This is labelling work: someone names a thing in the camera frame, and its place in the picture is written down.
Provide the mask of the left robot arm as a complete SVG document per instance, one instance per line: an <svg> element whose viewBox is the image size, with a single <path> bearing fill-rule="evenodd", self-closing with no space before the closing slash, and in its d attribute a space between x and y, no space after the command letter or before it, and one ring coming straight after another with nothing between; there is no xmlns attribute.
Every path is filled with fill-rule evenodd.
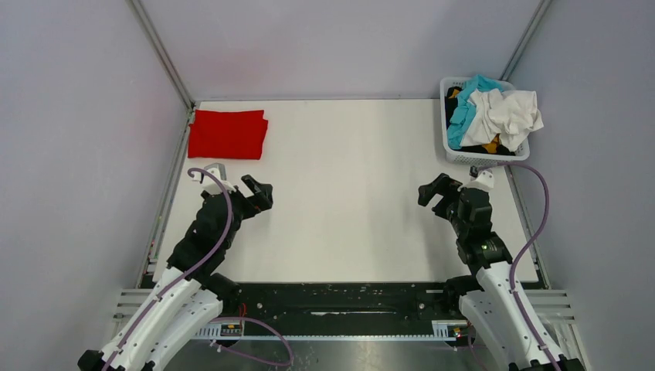
<svg viewBox="0 0 655 371"><path fill-rule="evenodd" d="M217 273L244 220L273 207L273 186L251 175L239 188L202 170L202 204L175 245L161 278L128 323L102 349L88 349L81 370L163 370L204 325L239 310L239 286Z"/></svg>

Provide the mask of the white t-shirt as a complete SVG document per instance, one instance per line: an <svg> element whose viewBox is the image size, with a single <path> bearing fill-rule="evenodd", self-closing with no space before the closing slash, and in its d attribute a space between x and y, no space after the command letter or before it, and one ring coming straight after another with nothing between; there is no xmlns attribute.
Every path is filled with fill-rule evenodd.
<svg viewBox="0 0 655 371"><path fill-rule="evenodd" d="M529 134L544 127L533 90L475 90L467 100L473 105L473 118L461 147L488 145L495 138L509 151L516 151Z"/></svg>

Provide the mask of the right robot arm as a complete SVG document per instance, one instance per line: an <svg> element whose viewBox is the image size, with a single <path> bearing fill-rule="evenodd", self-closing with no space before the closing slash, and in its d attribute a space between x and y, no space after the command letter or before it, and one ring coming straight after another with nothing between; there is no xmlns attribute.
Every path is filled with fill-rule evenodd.
<svg viewBox="0 0 655 371"><path fill-rule="evenodd" d="M421 206L441 197L432 211L453 228L470 270L446 281L444 311L473 326L502 370L583 370L548 333L516 278L518 261L493 228L493 186L494 175L484 170L467 184L442 173L418 188Z"/></svg>

